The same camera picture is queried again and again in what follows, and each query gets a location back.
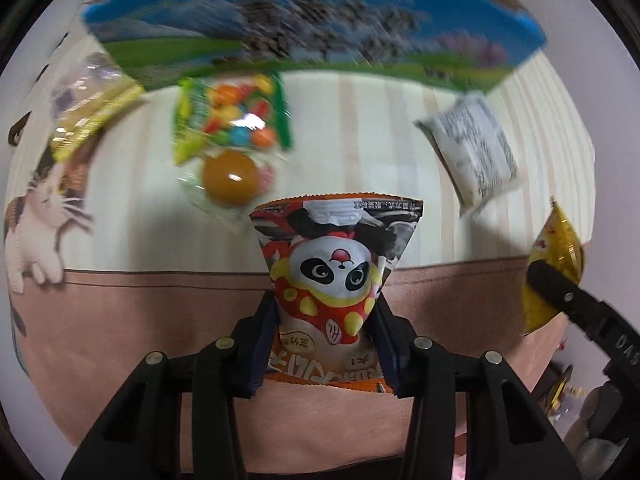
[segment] yellow snack package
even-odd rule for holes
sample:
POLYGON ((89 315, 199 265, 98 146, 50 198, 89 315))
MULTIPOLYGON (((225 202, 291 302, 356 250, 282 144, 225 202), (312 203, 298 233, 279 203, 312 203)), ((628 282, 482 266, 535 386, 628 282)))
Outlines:
MULTIPOLYGON (((544 260, 562 272, 562 275, 575 284, 580 282, 584 270, 582 245, 562 209, 553 197, 551 214, 538 235, 533 247, 527 269, 535 261, 544 260)), ((546 325, 558 311, 547 304, 530 288, 527 283, 522 287, 522 309, 524 311, 525 333, 533 332, 546 325)))

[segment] white packet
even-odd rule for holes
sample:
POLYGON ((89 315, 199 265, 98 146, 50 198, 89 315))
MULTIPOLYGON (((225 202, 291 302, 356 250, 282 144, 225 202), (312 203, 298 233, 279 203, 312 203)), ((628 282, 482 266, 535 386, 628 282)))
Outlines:
POLYGON ((502 127, 480 92, 417 125, 449 171, 461 216, 479 211, 493 197, 522 184, 502 127))

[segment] panda face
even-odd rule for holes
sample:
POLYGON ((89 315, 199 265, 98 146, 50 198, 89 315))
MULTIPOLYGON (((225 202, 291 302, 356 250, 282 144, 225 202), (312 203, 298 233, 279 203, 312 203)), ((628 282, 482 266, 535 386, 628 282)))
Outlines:
POLYGON ((371 253, 356 240, 323 236, 296 247, 289 266, 296 282, 334 298, 357 298, 369 283, 371 253))

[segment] cartoon panda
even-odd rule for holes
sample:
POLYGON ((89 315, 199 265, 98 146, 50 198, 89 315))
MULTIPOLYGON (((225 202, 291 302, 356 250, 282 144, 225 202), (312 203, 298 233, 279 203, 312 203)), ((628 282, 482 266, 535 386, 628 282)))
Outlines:
POLYGON ((353 234, 334 232, 292 240, 288 256, 271 266, 282 309, 324 334, 332 344, 352 344, 382 285, 384 257, 372 260, 353 234))

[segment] orange candy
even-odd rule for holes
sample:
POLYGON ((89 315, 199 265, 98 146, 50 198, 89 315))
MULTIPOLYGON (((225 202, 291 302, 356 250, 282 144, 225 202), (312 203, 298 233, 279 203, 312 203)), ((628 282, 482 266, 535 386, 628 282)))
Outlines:
POLYGON ((259 148, 270 148, 276 142, 276 130, 267 126, 251 132, 251 143, 259 148))
POLYGON ((222 84, 216 88, 216 102, 220 105, 236 105, 242 99, 240 89, 229 84, 222 84))
POLYGON ((250 157, 236 150, 225 150, 205 159, 202 185, 207 196, 217 204, 242 207, 258 195, 260 174, 250 157))

